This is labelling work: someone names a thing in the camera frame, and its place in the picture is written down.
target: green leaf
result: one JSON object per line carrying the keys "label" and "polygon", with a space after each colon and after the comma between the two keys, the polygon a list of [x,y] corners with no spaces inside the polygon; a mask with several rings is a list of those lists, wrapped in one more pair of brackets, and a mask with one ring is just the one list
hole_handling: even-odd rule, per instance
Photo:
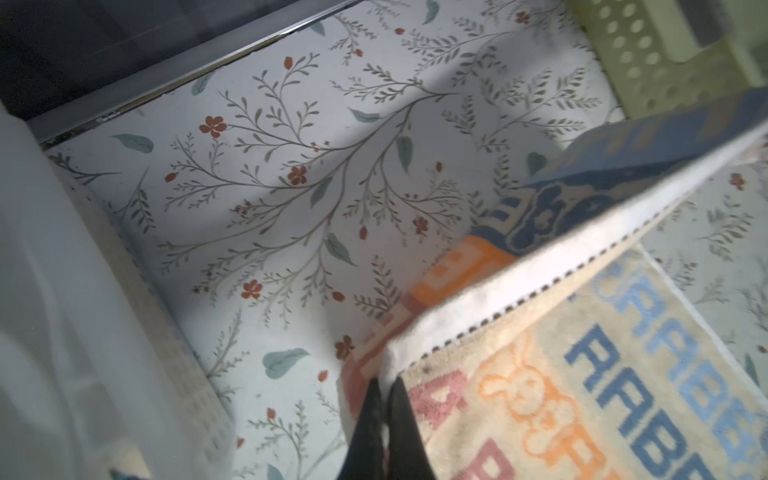
{"label": "green leaf", "polygon": [[411,137],[397,138],[397,156],[400,157],[402,169],[408,173],[408,166],[411,164],[413,157],[413,141]]}
{"label": "green leaf", "polygon": [[326,238],[326,248],[331,255],[339,260],[344,260],[349,265],[357,266],[349,258],[349,250],[346,249],[343,243],[339,242],[339,239],[336,238],[336,235],[333,233],[328,233],[328,237]]}
{"label": "green leaf", "polygon": [[435,0],[427,0],[427,18],[422,25],[427,25],[429,22],[435,19],[437,12],[440,11],[440,4]]}
{"label": "green leaf", "polygon": [[746,374],[750,376],[755,385],[760,386],[760,382],[757,381],[757,370],[755,370],[755,362],[752,361],[752,357],[749,353],[744,354],[744,369]]}
{"label": "green leaf", "polygon": [[203,90],[205,90],[205,86],[208,85],[208,81],[210,80],[211,77],[214,76],[214,73],[216,73],[215,70],[210,71],[205,75],[203,75],[202,77],[198,78],[197,81],[194,82],[194,84],[192,85],[192,96],[202,93]]}
{"label": "green leaf", "polygon": [[319,184],[317,184],[315,191],[313,191],[312,195],[310,195],[310,208],[314,207],[317,202],[321,201],[323,197],[325,197],[326,190],[328,190],[328,185],[330,185],[331,180],[333,180],[333,177],[327,177]]}
{"label": "green leaf", "polygon": [[271,379],[278,379],[288,373],[288,370],[296,365],[296,362],[309,354],[309,352],[301,348],[284,350],[282,352],[271,352],[264,356],[261,363],[266,369],[266,376]]}
{"label": "green leaf", "polygon": [[285,480],[283,474],[271,463],[266,465],[266,480]]}
{"label": "green leaf", "polygon": [[547,166],[547,158],[532,151],[528,154],[528,175],[534,176],[536,172]]}
{"label": "green leaf", "polygon": [[141,135],[119,134],[112,135],[112,138],[117,138],[124,147],[140,151],[142,154],[148,154],[154,148],[152,140]]}
{"label": "green leaf", "polygon": [[364,124],[371,124],[381,118],[377,113],[367,114],[364,111],[355,110],[353,108],[350,108],[349,111],[352,112],[352,115],[355,115],[357,121],[361,121]]}
{"label": "green leaf", "polygon": [[311,24],[310,29],[317,34],[322,35],[323,37],[326,36],[326,28],[323,27],[322,22],[315,22]]}

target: metal frame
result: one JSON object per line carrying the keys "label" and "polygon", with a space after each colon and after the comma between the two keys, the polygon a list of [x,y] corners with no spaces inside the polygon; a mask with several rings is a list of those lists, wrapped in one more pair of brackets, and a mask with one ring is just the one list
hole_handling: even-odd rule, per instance
{"label": "metal frame", "polygon": [[361,0],[299,0],[27,122],[49,148]]}

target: floral pattern surface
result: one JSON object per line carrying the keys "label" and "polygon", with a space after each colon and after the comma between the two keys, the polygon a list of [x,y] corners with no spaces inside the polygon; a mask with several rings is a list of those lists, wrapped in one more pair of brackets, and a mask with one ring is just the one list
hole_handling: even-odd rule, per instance
{"label": "floral pattern surface", "polygon": [[766,147],[710,178],[644,245],[768,393]]}
{"label": "floral pattern surface", "polygon": [[[367,0],[46,154],[140,254],[237,423],[233,477],[305,480],[343,460],[335,382],[372,324],[500,196],[621,118],[563,2]],[[745,168],[697,240],[718,262],[754,230]],[[729,286],[753,316],[762,274]]]}

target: red flower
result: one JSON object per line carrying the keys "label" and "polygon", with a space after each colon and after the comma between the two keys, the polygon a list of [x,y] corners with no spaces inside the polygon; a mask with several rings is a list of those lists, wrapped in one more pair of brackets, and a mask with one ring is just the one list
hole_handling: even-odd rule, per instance
{"label": "red flower", "polygon": [[746,180],[742,178],[741,174],[731,174],[730,182],[728,183],[736,187],[737,190],[741,191],[741,190],[744,190],[744,185],[746,184]]}
{"label": "red flower", "polygon": [[429,228],[427,228],[427,223],[427,219],[424,217],[414,219],[413,224],[416,226],[416,235],[424,235],[426,237],[426,233],[424,232],[429,230]]}
{"label": "red flower", "polygon": [[518,17],[515,19],[517,23],[525,23],[526,25],[531,23],[531,16],[526,12],[518,12]]}
{"label": "red flower", "polygon": [[291,167],[290,173],[288,174],[288,180],[290,180],[291,185],[305,184],[306,183],[306,177],[304,177],[305,174],[306,174],[306,167],[304,167],[303,165],[301,167]]}
{"label": "red flower", "polygon": [[253,298],[254,300],[258,300],[261,296],[261,293],[259,292],[263,288],[264,285],[258,283],[256,280],[251,280],[250,282],[243,285],[243,290],[245,291],[242,292],[240,296],[242,296],[244,299]]}
{"label": "red flower", "polygon": [[352,337],[345,335],[341,342],[336,342],[336,358],[339,360],[346,360],[346,357],[355,349],[352,344]]}
{"label": "red flower", "polygon": [[210,115],[205,117],[205,125],[200,126],[200,131],[204,134],[210,132],[210,136],[213,138],[218,138],[221,136],[219,133],[220,131],[225,131],[227,129],[227,124],[224,123],[224,119],[222,117],[216,117],[213,118]]}

